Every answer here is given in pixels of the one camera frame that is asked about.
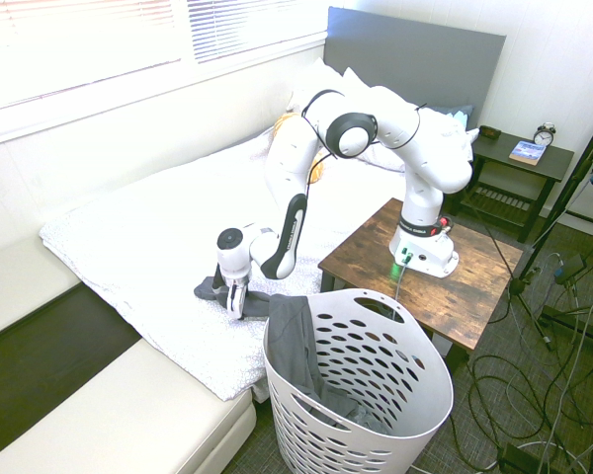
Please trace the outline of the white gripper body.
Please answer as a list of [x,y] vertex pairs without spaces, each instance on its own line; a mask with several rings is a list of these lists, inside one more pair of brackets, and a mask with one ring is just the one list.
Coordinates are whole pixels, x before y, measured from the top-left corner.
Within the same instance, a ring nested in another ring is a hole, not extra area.
[[228,289],[225,307],[228,317],[231,320],[243,318],[244,304],[248,292],[248,276],[238,278],[226,278],[225,283]]

